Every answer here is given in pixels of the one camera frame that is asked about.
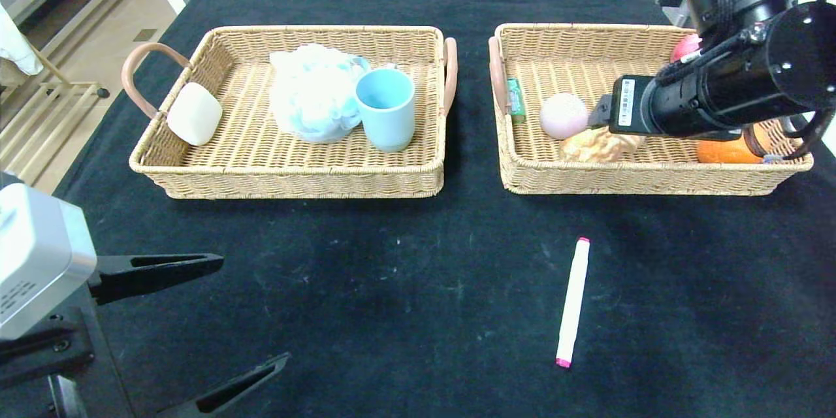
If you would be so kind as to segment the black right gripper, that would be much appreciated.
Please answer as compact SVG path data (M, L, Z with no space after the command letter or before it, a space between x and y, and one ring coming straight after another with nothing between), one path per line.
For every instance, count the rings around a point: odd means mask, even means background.
M661 84L655 76L624 75L616 80L613 94L597 100L587 127L609 127L613 133L628 135L693 137L695 98L693 74L669 84Z

